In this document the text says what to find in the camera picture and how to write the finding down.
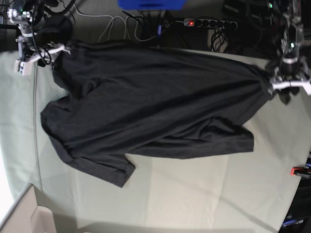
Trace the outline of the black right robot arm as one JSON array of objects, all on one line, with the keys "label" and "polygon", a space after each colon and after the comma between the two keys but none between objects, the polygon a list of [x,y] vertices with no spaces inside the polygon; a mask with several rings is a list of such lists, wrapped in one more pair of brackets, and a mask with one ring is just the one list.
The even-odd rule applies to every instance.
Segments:
[{"label": "black right robot arm", "polygon": [[66,46],[73,30],[72,21],[66,16],[73,5],[71,0],[60,12],[55,12],[57,0],[15,0],[7,9],[7,17],[20,35],[16,38],[19,58],[14,72],[23,76],[32,72],[33,64],[51,65],[60,53],[70,54]]}]

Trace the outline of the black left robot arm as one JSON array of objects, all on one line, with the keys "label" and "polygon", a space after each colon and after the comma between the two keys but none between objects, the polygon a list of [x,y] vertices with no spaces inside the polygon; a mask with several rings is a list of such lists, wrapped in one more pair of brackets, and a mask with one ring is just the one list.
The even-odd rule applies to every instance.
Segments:
[{"label": "black left robot arm", "polygon": [[307,56],[310,47],[304,46],[304,28],[300,0],[270,0],[271,26],[276,38],[277,58],[265,70],[270,73],[270,94],[278,94],[284,104],[304,89],[311,94],[311,70]]}]

